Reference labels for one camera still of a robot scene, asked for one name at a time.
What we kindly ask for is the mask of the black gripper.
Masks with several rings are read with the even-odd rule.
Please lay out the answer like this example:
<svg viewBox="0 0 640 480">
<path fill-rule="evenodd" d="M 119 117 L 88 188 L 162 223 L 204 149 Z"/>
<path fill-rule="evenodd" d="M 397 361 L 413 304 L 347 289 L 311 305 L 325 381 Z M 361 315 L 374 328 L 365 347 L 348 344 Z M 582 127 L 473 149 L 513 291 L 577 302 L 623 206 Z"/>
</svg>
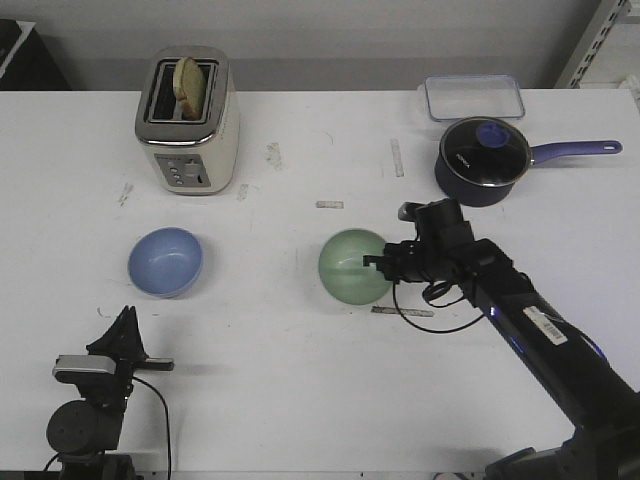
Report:
<svg viewBox="0 0 640 480">
<path fill-rule="evenodd" d="M 126 334 L 128 317 L 130 343 L 122 343 Z M 133 377 L 139 370 L 151 372 L 171 372 L 174 370 L 172 358 L 152 358 L 145 352 L 134 306 L 125 306 L 106 332 L 98 340 L 89 344 L 86 349 L 90 355 L 105 356 L 115 361 L 116 385 L 120 395 L 131 394 Z"/>
<path fill-rule="evenodd" d="M 364 267 L 374 266 L 385 279 L 399 283 L 449 281 L 456 277 L 450 253 L 475 241 L 457 200 L 423 204 L 416 211 L 416 240 L 387 243 L 383 256 L 364 255 Z"/>
</svg>

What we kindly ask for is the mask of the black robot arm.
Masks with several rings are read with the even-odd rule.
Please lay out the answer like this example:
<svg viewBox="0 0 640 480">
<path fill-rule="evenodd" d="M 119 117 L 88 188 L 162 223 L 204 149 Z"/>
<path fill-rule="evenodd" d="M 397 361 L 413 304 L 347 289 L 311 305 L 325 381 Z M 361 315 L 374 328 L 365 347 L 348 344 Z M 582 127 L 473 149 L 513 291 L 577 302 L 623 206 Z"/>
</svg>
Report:
<svg viewBox="0 0 640 480">
<path fill-rule="evenodd" d="M 150 357 L 143 345 L 136 308 L 125 306 L 106 332 L 82 355 L 60 355 L 52 375 L 77 388 L 80 398 L 52 414 L 46 438 L 61 464 L 61 479 L 142 479 L 129 454 L 118 454 L 119 440 L 134 384 L 159 398 L 165 418 L 166 444 L 171 444 L 169 408 L 164 396 L 138 371 L 170 372 L 171 359 Z"/>
<path fill-rule="evenodd" d="M 487 479 L 636 479 L 639 394 L 594 343 L 535 290 L 492 241 L 475 239 L 455 199 L 404 203 L 416 237 L 366 255 L 393 282 L 457 286 L 510 345 L 573 424 L 561 446 L 523 449 L 485 469 Z"/>
</svg>

